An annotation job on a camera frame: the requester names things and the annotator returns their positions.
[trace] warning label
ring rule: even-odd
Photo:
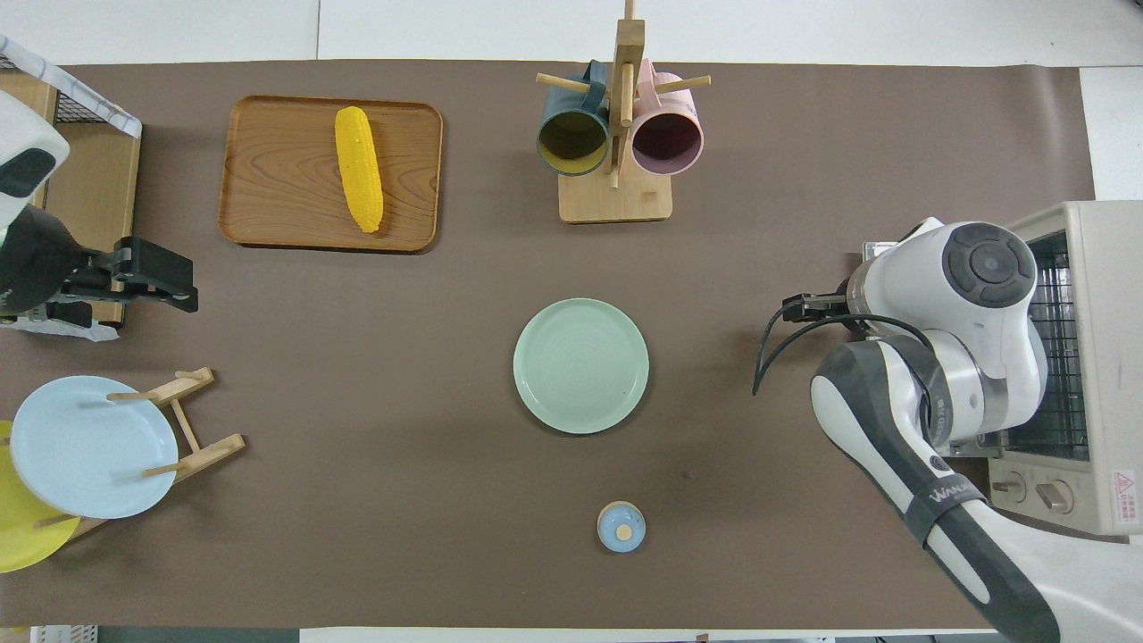
[[[1135,471],[1118,469],[1112,472],[1111,487],[1116,490],[1116,522],[1121,525],[1137,525],[1140,513]]]

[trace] warning triangle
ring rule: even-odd
[[[1116,472],[1116,496],[1119,496],[1120,493],[1127,491],[1134,485],[1135,481],[1120,474],[1119,472]]]

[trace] yellow corn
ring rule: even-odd
[[[349,106],[337,112],[334,138],[350,214],[362,232],[376,232],[385,211],[385,198],[381,192],[381,169],[373,146],[373,130],[361,107]]]

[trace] white floor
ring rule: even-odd
[[[622,6],[622,0],[0,0],[0,34],[57,64],[606,61]],[[648,56],[664,61],[1084,67],[1096,196],[1143,199],[1143,8],[1132,0],[640,0],[636,10],[647,19]],[[347,628],[303,630],[303,642],[686,641],[701,632]],[[809,633],[711,634],[726,640]],[[814,633],[845,634],[861,633]]]

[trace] small round blue object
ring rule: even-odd
[[[604,507],[596,528],[599,541],[616,554],[634,552],[647,536],[642,514],[634,505],[622,500]]]

